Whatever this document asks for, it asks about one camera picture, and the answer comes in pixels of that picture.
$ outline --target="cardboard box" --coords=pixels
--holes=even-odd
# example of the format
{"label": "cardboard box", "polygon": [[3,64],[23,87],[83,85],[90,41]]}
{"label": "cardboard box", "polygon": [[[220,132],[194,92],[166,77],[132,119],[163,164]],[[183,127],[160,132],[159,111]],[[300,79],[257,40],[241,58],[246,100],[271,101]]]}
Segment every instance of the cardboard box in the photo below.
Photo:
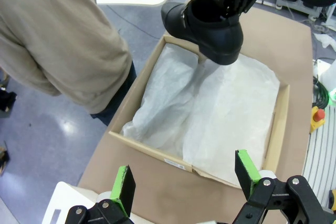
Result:
{"label": "cardboard box", "polygon": [[[111,125],[109,136],[112,140],[120,141],[140,152],[146,153],[147,155],[155,157],[170,165],[176,166],[188,172],[195,172],[203,177],[211,178],[226,185],[236,187],[235,185],[228,183],[225,180],[219,179],[201,169],[198,169],[197,167],[192,166],[191,164],[183,161],[180,157],[173,156],[162,150],[152,148],[141,142],[135,141],[119,134],[122,127],[127,122],[132,121],[136,111],[139,109],[148,79],[166,43],[176,44],[182,48],[196,53],[199,56],[200,61],[204,59],[204,56],[199,52],[198,46],[196,44],[174,38],[170,35],[164,35],[159,41],[152,55],[148,59],[144,69],[142,70],[135,83],[131,87],[130,91],[128,92],[123,104],[116,112],[113,118],[113,124]],[[258,59],[257,56],[250,55],[247,51],[242,51],[242,54],[251,58]],[[271,122],[269,134],[265,143],[267,146],[265,151],[265,160],[262,167],[263,169],[271,170],[274,173],[276,172],[279,163],[286,128],[289,102],[289,85],[285,84],[281,80],[281,77],[278,76],[278,79],[280,80],[280,89],[274,109],[273,120]]]}

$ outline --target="brown sweatshirt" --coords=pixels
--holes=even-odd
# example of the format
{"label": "brown sweatshirt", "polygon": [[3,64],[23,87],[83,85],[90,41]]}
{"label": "brown sweatshirt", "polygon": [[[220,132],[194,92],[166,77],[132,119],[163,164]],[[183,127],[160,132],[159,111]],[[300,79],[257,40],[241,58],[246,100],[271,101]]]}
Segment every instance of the brown sweatshirt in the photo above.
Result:
{"label": "brown sweatshirt", "polygon": [[99,113],[131,63],[95,0],[0,0],[0,66],[24,85]]}

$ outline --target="red button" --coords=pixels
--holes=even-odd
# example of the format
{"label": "red button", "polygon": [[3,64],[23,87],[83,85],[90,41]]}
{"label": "red button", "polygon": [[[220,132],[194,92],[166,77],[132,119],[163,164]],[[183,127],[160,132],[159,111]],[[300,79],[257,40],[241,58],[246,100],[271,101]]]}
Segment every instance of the red button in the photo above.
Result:
{"label": "red button", "polygon": [[319,109],[313,116],[315,122],[319,122],[320,120],[325,118],[325,112],[323,109]]}

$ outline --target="white tissue paper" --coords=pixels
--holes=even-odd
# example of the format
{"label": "white tissue paper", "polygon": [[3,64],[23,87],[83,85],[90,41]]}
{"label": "white tissue paper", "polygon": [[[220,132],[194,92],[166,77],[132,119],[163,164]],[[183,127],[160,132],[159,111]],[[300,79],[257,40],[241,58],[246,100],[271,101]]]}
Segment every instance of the white tissue paper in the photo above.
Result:
{"label": "white tissue paper", "polygon": [[239,55],[229,66],[167,44],[141,107],[121,134],[182,157],[239,186],[235,150],[247,149],[261,169],[280,82],[266,65]]}

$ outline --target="blue floor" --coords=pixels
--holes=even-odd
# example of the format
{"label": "blue floor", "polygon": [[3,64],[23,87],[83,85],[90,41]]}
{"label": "blue floor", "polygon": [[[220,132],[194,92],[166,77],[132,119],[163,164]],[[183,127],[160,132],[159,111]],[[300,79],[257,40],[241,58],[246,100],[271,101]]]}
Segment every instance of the blue floor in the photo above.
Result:
{"label": "blue floor", "polygon": [[[291,18],[287,10],[255,6]],[[139,72],[164,33],[161,7],[101,8],[129,43]],[[295,20],[307,18],[294,16]],[[332,49],[313,43],[315,57],[335,58]],[[18,98],[10,118],[0,119],[0,140],[6,141],[12,159],[0,177],[0,197],[20,223],[41,223],[55,185],[59,181],[77,184],[106,127],[64,96],[50,97],[14,80],[8,91]]]}

